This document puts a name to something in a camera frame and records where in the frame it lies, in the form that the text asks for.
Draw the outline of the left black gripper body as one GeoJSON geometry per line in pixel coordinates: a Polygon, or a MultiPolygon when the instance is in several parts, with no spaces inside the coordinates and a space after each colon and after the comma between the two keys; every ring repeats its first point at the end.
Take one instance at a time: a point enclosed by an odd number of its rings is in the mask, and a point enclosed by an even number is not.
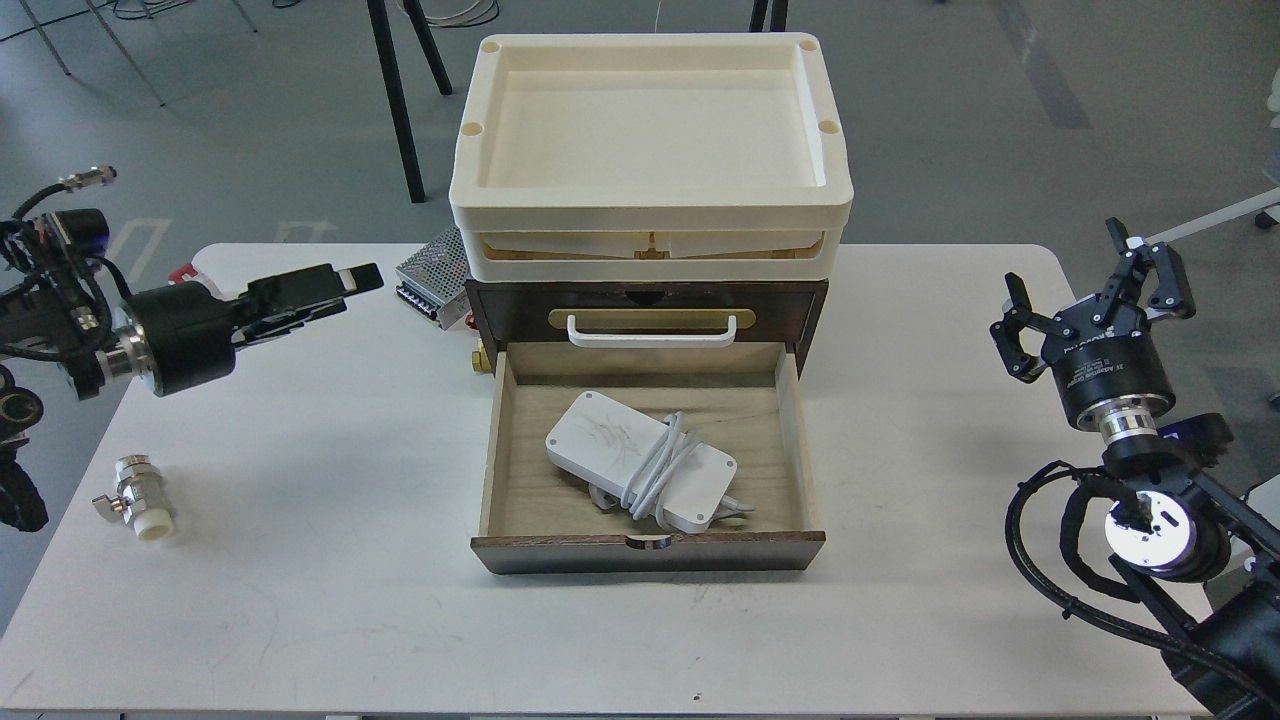
{"type": "Polygon", "coordinates": [[[132,295],[125,315],[141,328],[148,346],[154,393],[165,397],[232,374],[232,336],[253,323],[259,309],[260,301],[247,292],[223,301],[198,282],[132,295]]]}

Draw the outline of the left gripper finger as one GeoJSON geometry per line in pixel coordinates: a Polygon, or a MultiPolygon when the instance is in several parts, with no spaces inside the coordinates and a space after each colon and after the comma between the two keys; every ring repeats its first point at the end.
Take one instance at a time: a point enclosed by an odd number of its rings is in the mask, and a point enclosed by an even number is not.
{"type": "Polygon", "coordinates": [[[346,299],[384,286],[372,263],[337,270],[325,263],[252,281],[239,296],[242,322],[305,322],[346,310],[346,299]]]}

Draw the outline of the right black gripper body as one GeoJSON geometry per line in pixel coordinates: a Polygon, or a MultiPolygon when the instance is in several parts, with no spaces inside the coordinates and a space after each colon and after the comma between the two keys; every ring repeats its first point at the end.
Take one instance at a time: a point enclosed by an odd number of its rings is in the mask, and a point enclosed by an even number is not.
{"type": "Polygon", "coordinates": [[[1110,320],[1097,325],[1094,319],[1102,315],[1096,296],[1060,309],[1053,318],[1071,329],[1073,336],[1055,331],[1042,346],[1042,359],[1053,373],[1065,418],[1078,430],[1098,429],[1101,404],[1140,398],[1153,416],[1161,416],[1176,402],[1149,336],[1147,313],[1135,304],[1121,302],[1110,320]]]}

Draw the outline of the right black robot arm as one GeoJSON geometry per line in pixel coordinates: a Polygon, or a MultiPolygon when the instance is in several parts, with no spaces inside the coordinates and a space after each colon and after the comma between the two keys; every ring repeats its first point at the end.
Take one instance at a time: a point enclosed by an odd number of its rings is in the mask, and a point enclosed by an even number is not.
{"type": "Polygon", "coordinates": [[[1196,304],[1180,255],[1111,218],[1120,256],[1098,292],[1044,316],[1023,279],[989,333],[1010,377],[1051,372],[1069,425],[1105,442],[1097,468],[1053,461],[1018,487],[1004,536],[1020,574],[1065,618],[1156,648],[1171,676],[1217,719],[1277,716],[1277,528],[1210,469],[1233,441],[1222,415],[1165,427],[1175,393],[1152,341],[1160,319],[1189,318],[1196,304]],[[1160,629],[1097,609],[1032,561],[1021,515],[1032,496],[1068,479],[1059,550],[1089,588],[1142,603],[1160,629]]]}

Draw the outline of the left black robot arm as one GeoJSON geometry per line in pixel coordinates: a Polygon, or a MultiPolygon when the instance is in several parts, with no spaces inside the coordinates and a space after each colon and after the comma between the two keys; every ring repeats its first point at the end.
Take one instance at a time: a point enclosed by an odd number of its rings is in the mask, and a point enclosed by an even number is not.
{"type": "Polygon", "coordinates": [[[116,178],[111,167],[60,178],[3,218],[3,260],[20,281],[3,291],[3,356],[58,364],[81,398],[142,378],[159,397],[229,375],[236,355],[343,313],[383,284],[376,265],[329,264],[252,281],[232,299],[191,277],[131,291],[108,259],[110,229],[92,208],[31,211],[56,193],[116,178]]]}

